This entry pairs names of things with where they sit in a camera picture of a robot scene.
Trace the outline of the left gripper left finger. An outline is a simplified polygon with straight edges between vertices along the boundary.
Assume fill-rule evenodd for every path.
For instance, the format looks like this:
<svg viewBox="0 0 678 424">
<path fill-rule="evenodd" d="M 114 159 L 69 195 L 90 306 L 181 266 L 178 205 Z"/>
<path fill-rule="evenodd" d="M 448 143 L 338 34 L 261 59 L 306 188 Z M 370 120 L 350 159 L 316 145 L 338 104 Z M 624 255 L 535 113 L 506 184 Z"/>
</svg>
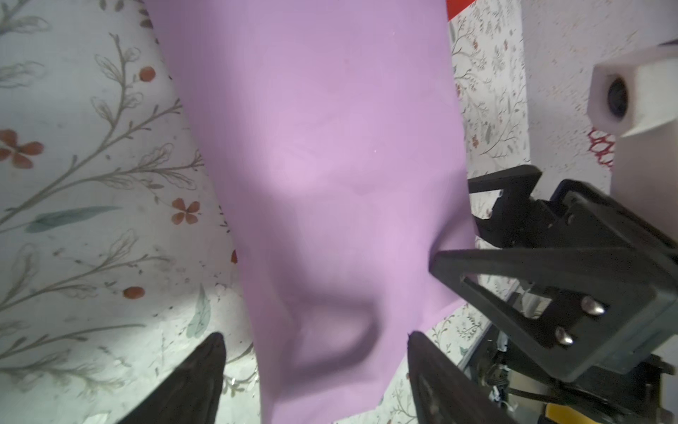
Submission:
<svg viewBox="0 0 678 424">
<path fill-rule="evenodd" d="M 218 411 L 227 351 L 224 336 L 210 334 L 177 368 L 119 422 L 121 424 L 213 424 Z"/>
</svg>

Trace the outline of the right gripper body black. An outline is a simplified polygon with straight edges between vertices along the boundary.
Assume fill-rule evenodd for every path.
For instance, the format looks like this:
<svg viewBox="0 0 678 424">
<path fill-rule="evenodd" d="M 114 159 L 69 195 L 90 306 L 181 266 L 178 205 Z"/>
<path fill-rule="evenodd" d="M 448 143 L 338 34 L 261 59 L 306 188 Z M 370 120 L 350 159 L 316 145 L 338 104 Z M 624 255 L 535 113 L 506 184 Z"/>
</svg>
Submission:
<svg viewBox="0 0 678 424">
<path fill-rule="evenodd" d="M 548 247 L 625 247 L 663 254 L 677 264 L 677 245 L 619 203 L 584 183 L 567 180 L 544 204 Z M 545 296 L 541 285 L 535 291 Z M 671 414 L 660 400 L 660 383 L 671 367 L 650 357 L 625 374 L 591 367 L 575 381 L 558 380 L 573 402 L 603 420 L 616 423 L 667 423 Z"/>
</svg>

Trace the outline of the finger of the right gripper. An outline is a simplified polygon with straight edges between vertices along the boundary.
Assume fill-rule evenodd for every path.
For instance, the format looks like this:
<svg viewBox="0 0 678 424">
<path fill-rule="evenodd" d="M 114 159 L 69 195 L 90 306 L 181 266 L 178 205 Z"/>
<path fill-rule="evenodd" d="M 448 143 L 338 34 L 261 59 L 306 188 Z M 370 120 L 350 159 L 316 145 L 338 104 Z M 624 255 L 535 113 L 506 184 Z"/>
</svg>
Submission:
<svg viewBox="0 0 678 424">
<path fill-rule="evenodd" d="M 544 371 L 571 383 L 591 367 L 625 374 L 677 332 L 677 264 L 625 247 L 439 252 L 430 272 L 476 307 Z M 543 286 L 551 300 L 523 316 L 472 275 Z"/>
<path fill-rule="evenodd" d="M 524 164 L 468 180 L 470 194 L 500 193 L 490 217 L 474 219 L 482 240 L 499 248 L 549 246 L 544 204 L 531 198 L 541 175 Z"/>
</svg>

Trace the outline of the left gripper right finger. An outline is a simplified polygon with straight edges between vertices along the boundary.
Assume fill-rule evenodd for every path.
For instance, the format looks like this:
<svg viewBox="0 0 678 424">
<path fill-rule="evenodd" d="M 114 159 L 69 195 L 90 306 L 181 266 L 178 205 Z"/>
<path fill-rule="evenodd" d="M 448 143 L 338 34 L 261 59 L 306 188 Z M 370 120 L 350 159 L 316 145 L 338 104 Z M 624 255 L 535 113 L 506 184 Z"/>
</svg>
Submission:
<svg viewBox="0 0 678 424">
<path fill-rule="evenodd" d="M 424 333 L 415 331 L 409 335 L 407 360 L 418 422 L 501 424 L 514 421 Z"/>
</svg>

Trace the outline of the pink wrapping paper sheet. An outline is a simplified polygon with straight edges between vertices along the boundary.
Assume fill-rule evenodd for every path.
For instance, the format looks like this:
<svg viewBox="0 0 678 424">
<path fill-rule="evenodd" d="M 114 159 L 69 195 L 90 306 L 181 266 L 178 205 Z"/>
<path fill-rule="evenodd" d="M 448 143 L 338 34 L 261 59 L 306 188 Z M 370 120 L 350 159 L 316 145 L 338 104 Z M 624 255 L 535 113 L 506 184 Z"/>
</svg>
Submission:
<svg viewBox="0 0 678 424">
<path fill-rule="evenodd" d="M 149 1 L 231 229 L 265 423 L 375 408 L 475 243 L 443 1 Z"/>
</svg>

